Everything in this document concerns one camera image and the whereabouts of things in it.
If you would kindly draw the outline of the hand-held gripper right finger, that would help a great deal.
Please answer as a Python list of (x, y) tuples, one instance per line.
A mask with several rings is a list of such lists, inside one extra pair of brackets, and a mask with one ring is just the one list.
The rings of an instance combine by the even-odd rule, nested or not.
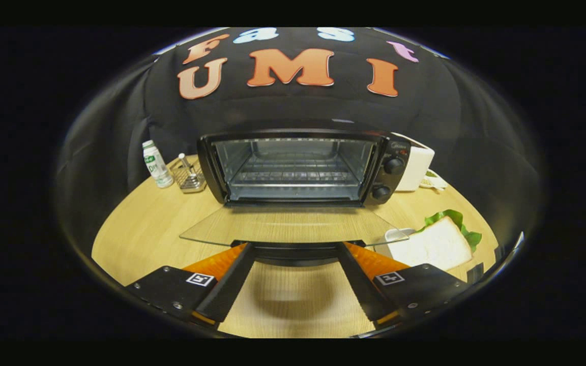
[(469, 289), (432, 264), (409, 266), (349, 242), (336, 245), (340, 266), (375, 326), (404, 326), (436, 314)]

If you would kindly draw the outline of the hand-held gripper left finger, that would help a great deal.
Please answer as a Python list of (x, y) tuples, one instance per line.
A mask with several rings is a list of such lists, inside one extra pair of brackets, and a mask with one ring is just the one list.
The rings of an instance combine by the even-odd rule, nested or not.
[(161, 266), (126, 289), (181, 321), (218, 326), (232, 308), (255, 258), (253, 243), (243, 242), (184, 269)]

